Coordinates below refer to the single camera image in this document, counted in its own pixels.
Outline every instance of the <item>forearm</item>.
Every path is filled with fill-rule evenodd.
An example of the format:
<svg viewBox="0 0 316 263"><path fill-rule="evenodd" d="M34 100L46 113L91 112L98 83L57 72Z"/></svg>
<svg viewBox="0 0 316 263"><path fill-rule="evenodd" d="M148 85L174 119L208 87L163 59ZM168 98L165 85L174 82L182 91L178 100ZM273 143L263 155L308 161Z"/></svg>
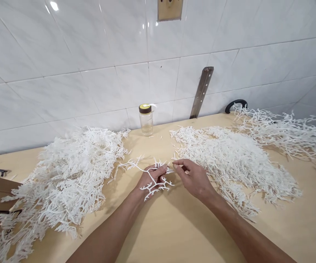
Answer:
<svg viewBox="0 0 316 263"><path fill-rule="evenodd" d="M248 262L295 262L233 210L220 195L202 201L219 219Z"/></svg>
<svg viewBox="0 0 316 263"><path fill-rule="evenodd" d="M115 262L143 204L143 191L134 189L113 214L80 245L67 263Z"/></svg>

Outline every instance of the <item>metal strip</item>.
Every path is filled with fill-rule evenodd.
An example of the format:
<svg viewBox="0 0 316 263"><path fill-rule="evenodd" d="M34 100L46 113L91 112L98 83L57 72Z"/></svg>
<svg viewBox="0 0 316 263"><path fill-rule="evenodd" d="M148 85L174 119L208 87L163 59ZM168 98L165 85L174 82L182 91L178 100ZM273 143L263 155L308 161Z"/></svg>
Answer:
<svg viewBox="0 0 316 263"><path fill-rule="evenodd" d="M205 94L207 92L210 79L212 78L214 67L205 67L202 70L201 80L199 81L196 96L192 106L190 119L197 118L199 111L201 110Z"/></svg>

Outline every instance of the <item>plastic bottle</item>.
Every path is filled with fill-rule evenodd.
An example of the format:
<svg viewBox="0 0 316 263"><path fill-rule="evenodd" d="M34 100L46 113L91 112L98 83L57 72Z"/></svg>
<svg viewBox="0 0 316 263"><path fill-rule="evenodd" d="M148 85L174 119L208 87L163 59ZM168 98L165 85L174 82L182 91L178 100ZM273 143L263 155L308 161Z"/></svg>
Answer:
<svg viewBox="0 0 316 263"><path fill-rule="evenodd" d="M139 106L141 130L144 136L151 136L153 134L153 110L152 106L155 104L144 103Z"/></svg>

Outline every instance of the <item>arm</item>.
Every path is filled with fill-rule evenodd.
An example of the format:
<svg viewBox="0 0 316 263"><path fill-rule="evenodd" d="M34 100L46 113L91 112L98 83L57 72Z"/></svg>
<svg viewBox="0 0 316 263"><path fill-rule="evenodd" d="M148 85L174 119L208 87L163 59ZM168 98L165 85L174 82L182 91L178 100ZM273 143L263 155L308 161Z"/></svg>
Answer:
<svg viewBox="0 0 316 263"><path fill-rule="evenodd" d="M201 166L188 159L177 160L173 164L185 188L219 219L247 262L295 263L290 256L227 204L225 199L215 191Z"/></svg>
<svg viewBox="0 0 316 263"><path fill-rule="evenodd" d="M159 176L166 172L167 165L159 169L150 170L151 176L159 180ZM88 238L80 245L67 263L73 262L115 262L137 216L142 210L144 198L148 190L141 190L151 182L148 173L144 172L137 186L131 191L121 205L110 215Z"/></svg>

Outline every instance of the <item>bottle cap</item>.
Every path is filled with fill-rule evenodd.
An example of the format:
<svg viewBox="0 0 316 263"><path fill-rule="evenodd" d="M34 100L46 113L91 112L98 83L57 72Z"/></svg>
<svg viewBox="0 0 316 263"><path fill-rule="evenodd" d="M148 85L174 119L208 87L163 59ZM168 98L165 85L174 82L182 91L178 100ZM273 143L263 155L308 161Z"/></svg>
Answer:
<svg viewBox="0 0 316 263"><path fill-rule="evenodd" d="M148 103L141 104L139 106L139 112L141 114L150 114L152 112L152 106Z"/></svg>

